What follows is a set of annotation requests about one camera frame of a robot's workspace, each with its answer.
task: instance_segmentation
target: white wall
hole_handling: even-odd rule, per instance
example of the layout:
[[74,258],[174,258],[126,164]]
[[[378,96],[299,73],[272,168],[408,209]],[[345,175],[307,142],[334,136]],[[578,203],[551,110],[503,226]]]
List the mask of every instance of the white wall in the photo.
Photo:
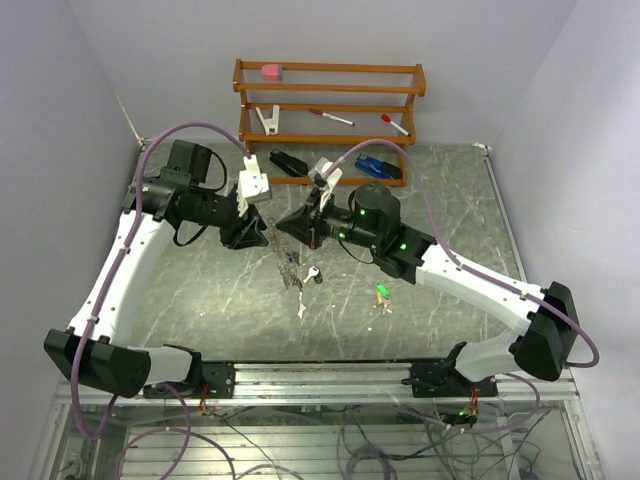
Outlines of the white wall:
[[422,63],[418,139],[463,143],[495,141],[576,3],[69,1],[142,136],[194,119],[237,132],[243,58]]
[[494,155],[529,278],[569,285],[602,351],[574,373],[611,479],[638,478],[639,32],[639,2],[581,0]]
[[0,476],[25,479],[59,378],[43,341],[98,274],[137,143],[65,2],[3,2],[0,65]]

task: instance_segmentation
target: pink eraser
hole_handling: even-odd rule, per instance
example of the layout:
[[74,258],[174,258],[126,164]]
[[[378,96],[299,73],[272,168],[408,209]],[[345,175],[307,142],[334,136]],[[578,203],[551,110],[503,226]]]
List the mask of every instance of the pink eraser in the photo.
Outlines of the pink eraser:
[[279,63],[269,63],[262,67],[262,78],[271,82],[282,80],[282,65]]

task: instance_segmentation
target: green object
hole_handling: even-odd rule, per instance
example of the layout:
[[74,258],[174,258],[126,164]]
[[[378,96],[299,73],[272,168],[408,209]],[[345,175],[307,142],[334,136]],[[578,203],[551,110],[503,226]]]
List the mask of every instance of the green object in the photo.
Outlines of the green object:
[[380,282],[376,283],[376,290],[378,290],[378,293],[382,295],[384,298],[389,298],[391,296],[391,294],[389,293],[389,290],[387,290],[387,287],[385,287]]

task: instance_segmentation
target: gray marble surface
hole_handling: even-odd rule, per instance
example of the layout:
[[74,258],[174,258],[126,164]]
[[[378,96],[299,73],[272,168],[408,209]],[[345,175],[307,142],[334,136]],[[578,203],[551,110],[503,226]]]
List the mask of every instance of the gray marble surface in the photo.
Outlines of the gray marble surface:
[[[242,155],[230,144],[210,144],[225,160],[231,179],[237,180]],[[261,146],[258,158],[263,171],[277,173],[268,161],[268,151],[280,148],[307,161],[326,156],[337,158],[344,147],[295,145]],[[147,172],[152,174],[166,162],[170,144],[152,155]],[[369,154],[380,159],[394,155],[382,148]],[[410,148],[409,153],[423,174],[442,234],[459,254],[497,272],[518,276],[487,168],[480,150],[471,146]],[[349,166],[346,174],[355,171]],[[207,185],[219,185],[221,170],[212,159]],[[310,186],[272,185],[273,199],[258,205],[263,218],[280,219],[302,205]],[[346,206],[351,187],[338,187],[336,204]],[[394,188],[401,199],[402,219],[415,228],[432,233],[422,197],[413,184]],[[184,224],[180,238],[197,230]],[[386,277],[375,265],[357,263],[334,241],[310,251],[290,239],[298,249],[300,275],[317,265],[324,282],[310,282],[303,292],[307,309],[298,312],[298,290],[285,289],[277,268],[277,257],[269,247],[230,251],[210,228],[195,244],[167,248],[157,265],[132,344],[183,345],[202,352],[207,360],[326,360],[389,359],[446,355],[456,343],[479,341],[504,330],[501,323],[481,310],[448,294]],[[359,258],[368,251],[351,247]],[[392,313],[369,316],[375,301],[375,282],[391,292]]]

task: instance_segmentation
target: wooden shelf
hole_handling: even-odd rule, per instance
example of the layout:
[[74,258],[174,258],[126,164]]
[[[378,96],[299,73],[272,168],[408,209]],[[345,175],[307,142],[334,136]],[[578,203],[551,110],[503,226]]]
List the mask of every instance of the wooden shelf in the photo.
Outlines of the wooden shelf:
[[[389,82],[382,85],[362,85],[346,83],[283,83],[283,82],[246,82],[245,70],[260,70],[264,65],[278,63],[282,65],[283,75],[287,75],[287,70],[300,72],[334,72],[338,73],[363,73],[363,74],[389,74]],[[393,84],[394,75],[411,75],[411,84],[400,86]],[[247,149],[253,151],[255,142],[276,142],[276,143],[308,143],[308,144],[341,144],[353,145],[374,138],[381,138],[391,141],[404,148],[416,142],[416,131],[413,123],[413,104],[415,97],[424,96],[427,89],[427,82],[424,77],[422,65],[364,65],[364,64],[342,64],[342,63],[301,63],[301,62],[247,62],[236,60],[233,72],[233,89],[240,93],[240,127],[239,138],[244,141]],[[342,133],[295,133],[279,132],[277,135],[266,135],[262,132],[255,132],[251,125],[250,111],[256,108],[270,109],[274,102],[252,102],[249,101],[248,92],[258,91],[291,91],[291,92],[343,92],[343,93],[368,93],[377,95],[406,95],[403,105],[357,105],[340,103],[277,103],[281,111],[308,111],[315,108],[325,112],[353,112],[367,114],[401,114],[400,125],[409,132],[409,136],[404,135],[374,135],[374,134],[342,134]],[[406,166],[399,157],[399,166],[402,170],[401,179],[381,180],[385,185],[402,186],[407,183]],[[360,185],[370,182],[373,177],[351,177],[343,178],[341,184]],[[270,177],[273,183],[305,184],[310,183],[309,179],[296,177]]]

